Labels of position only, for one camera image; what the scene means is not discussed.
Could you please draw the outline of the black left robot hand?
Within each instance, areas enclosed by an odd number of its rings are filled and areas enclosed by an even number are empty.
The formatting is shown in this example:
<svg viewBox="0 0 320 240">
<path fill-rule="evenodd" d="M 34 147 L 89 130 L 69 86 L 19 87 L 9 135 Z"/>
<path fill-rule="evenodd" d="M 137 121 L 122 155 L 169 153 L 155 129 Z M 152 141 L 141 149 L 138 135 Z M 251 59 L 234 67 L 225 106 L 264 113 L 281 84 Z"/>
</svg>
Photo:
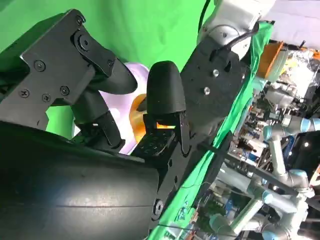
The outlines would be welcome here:
<svg viewBox="0 0 320 240">
<path fill-rule="evenodd" d="M 194 49 L 180 75 L 192 133 L 211 136 L 249 75 L 248 64 L 210 37 Z"/>
</svg>

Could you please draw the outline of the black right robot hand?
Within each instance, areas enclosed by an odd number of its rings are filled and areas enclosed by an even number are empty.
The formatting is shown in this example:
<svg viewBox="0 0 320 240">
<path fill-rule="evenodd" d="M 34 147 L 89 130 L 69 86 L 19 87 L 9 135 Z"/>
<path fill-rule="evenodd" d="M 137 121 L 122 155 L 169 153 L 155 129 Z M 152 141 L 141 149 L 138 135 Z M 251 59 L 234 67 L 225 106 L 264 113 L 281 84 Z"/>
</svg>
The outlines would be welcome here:
<svg viewBox="0 0 320 240">
<path fill-rule="evenodd" d="M 138 84 L 71 9 L 0 55 L 0 237 L 143 240 L 178 186 L 189 151 L 186 100 L 171 61 L 152 66 L 146 134 L 131 155 L 101 91 Z"/>
</svg>

